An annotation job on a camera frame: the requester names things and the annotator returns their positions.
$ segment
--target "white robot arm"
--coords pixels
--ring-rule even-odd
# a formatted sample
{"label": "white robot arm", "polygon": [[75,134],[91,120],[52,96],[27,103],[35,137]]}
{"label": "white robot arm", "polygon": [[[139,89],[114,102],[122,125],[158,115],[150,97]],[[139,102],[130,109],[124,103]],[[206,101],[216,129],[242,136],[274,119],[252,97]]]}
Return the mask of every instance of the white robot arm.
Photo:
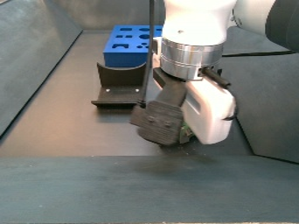
{"label": "white robot arm", "polygon": [[[144,119],[151,119],[140,125],[139,135],[159,144],[174,142],[164,139],[172,135],[167,132],[170,124],[179,127],[180,108],[183,120],[200,142],[215,144],[228,136],[230,118],[236,111],[228,83],[216,74],[227,29],[236,25],[299,52],[299,0],[164,0],[164,7],[160,70],[155,73],[184,83],[186,98],[183,104],[170,108],[167,99],[176,96],[160,97],[144,112]],[[171,115],[174,119],[164,127],[162,123]]]}

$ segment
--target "blue block with holes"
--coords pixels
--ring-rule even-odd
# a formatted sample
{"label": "blue block with holes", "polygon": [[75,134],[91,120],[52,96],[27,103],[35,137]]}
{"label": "blue block with holes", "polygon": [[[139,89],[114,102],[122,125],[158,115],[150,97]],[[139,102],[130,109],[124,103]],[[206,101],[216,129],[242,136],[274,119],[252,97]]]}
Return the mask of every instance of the blue block with holes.
{"label": "blue block with holes", "polygon": [[[154,27],[154,36],[162,36],[163,27]],[[104,49],[107,67],[138,67],[146,63],[150,42],[148,25],[116,25]]]}

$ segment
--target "gray wall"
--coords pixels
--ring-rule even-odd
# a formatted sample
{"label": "gray wall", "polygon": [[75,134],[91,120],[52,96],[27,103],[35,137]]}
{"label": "gray wall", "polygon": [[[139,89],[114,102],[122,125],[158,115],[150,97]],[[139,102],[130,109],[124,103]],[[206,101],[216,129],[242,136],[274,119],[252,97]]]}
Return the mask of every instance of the gray wall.
{"label": "gray wall", "polygon": [[[53,0],[84,30],[112,30],[114,25],[148,24],[148,0]],[[155,23],[164,23],[164,1],[155,2]]]}
{"label": "gray wall", "polygon": [[[224,53],[284,51],[267,38],[232,28]],[[299,162],[299,54],[222,59],[238,97],[242,128],[258,155]]]}
{"label": "gray wall", "polygon": [[0,4],[0,136],[79,35],[52,1]]}

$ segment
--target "metal enclosure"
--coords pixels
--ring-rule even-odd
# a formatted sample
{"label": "metal enclosure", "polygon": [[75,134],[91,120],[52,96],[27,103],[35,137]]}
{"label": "metal enclosure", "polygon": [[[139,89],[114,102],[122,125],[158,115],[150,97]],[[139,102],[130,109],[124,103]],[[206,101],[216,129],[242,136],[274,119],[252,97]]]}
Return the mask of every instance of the metal enclosure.
{"label": "metal enclosure", "polygon": [[[299,166],[272,159],[299,161],[298,55],[222,60],[242,127],[235,121],[214,145],[148,143],[131,110],[91,104],[110,30],[147,24],[147,7],[146,0],[0,4],[0,221],[299,222]],[[228,30],[224,54],[280,50]],[[152,80],[147,90],[152,100]]]}

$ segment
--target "black holder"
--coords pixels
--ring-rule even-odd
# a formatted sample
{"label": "black holder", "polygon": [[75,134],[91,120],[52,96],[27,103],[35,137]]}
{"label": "black holder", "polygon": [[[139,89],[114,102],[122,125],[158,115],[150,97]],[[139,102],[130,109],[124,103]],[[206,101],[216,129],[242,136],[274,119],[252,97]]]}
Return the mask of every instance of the black holder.
{"label": "black holder", "polygon": [[140,93],[143,93],[146,64],[142,66],[118,69],[97,64],[100,91],[97,100],[91,103],[100,106],[136,105]]}

